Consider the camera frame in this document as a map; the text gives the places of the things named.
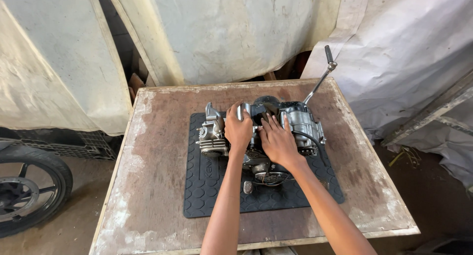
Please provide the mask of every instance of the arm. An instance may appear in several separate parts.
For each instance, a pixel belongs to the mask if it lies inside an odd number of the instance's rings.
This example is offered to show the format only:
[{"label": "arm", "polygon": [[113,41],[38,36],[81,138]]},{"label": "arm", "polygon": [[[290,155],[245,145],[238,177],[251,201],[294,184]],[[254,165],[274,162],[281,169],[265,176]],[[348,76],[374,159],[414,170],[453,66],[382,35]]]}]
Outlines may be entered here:
[{"label": "arm", "polygon": [[253,135],[253,122],[246,109],[243,113],[244,120],[237,118],[237,107],[240,104],[241,102],[237,102],[227,110],[225,137],[230,142],[231,149],[222,186],[205,231],[201,255],[237,254],[241,169],[246,147]]},{"label": "arm", "polygon": [[[264,152],[296,179],[334,252],[337,255],[376,255],[368,240],[310,170],[305,157],[298,153],[289,127],[283,129],[275,116],[268,118],[269,123],[262,119],[263,127],[259,128]],[[286,116],[284,124],[289,125]]]}]

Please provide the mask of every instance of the motorcycle engine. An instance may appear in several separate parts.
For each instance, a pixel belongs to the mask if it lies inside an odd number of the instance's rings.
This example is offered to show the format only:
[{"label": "motorcycle engine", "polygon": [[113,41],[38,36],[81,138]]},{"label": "motorcycle engine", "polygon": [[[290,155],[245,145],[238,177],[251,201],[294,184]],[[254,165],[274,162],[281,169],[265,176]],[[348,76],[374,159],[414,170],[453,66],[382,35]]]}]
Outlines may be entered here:
[{"label": "motorcycle engine", "polygon": [[[290,127],[291,131],[301,131],[310,135],[320,144],[325,144],[322,125],[316,122],[309,107],[303,102],[280,102],[273,96],[263,96],[253,104],[242,103],[237,110],[237,116],[243,120],[243,109],[246,109],[253,120],[253,136],[246,149],[243,169],[252,171],[255,184],[275,186],[287,181],[290,173],[281,165],[272,163],[263,151],[257,128],[265,113],[275,115],[283,128]],[[198,145],[201,154],[208,157],[228,156],[230,144],[225,139],[225,119],[209,102],[205,107],[206,122],[199,128]],[[287,115],[289,125],[284,124]],[[307,137],[294,134],[294,139],[301,155],[317,155],[316,144]]]}]

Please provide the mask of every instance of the motorcycle wheel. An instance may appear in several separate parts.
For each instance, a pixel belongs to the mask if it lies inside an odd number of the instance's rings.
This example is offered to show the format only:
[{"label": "motorcycle wheel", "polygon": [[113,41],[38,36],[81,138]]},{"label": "motorcycle wheel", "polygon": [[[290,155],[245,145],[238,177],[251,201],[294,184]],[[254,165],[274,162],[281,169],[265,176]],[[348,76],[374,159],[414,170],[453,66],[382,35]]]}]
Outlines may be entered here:
[{"label": "motorcycle wheel", "polygon": [[[0,177],[0,238],[48,220],[64,205],[72,190],[69,167],[50,152],[24,146],[0,150],[0,170],[2,166],[16,165],[16,175]],[[49,176],[48,182],[53,185],[42,186],[43,183],[26,178],[28,169],[33,167],[34,173],[44,171],[43,176]]]}]

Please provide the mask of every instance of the concrete floor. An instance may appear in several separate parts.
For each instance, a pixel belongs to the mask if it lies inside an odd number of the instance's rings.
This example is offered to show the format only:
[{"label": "concrete floor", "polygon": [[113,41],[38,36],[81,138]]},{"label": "concrete floor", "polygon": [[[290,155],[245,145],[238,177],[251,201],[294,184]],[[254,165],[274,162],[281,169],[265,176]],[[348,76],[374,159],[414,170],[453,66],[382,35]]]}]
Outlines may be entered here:
[{"label": "concrete floor", "polygon": [[[375,150],[386,167],[395,156],[379,146],[375,146]],[[443,235],[473,235],[473,203],[464,187],[438,164],[441,156],[419,154],[422,161],[417,168],[404,158],[387,167],[387,171],[422,234],[370,239],[379,255],[400,254]],[[51,221],[0,239],[2,254],[88,254],[115,163],[75,158],[63,160],[74,176],[69,201]],[[328,243],[295,248],[299,255],[334,254]]]}]

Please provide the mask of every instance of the wooden table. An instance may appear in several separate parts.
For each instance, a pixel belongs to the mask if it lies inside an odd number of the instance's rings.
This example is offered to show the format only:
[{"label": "wooden table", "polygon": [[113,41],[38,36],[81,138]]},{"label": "wooden table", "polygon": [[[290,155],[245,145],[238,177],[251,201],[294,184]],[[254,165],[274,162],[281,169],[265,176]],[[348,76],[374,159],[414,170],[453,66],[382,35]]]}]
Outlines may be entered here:
[{"label": "wooden table", "polygon": [[[91,246],[91,255],[198,254],[209,217],[183,215],[189,117],[273,95],[302,101],[318,79],[140,89]],[[327,137],[342,209],[368,238],[418,234],[332,78],[308,104]],[[309,207],[242,213],[238,249],[326,242]]]}]

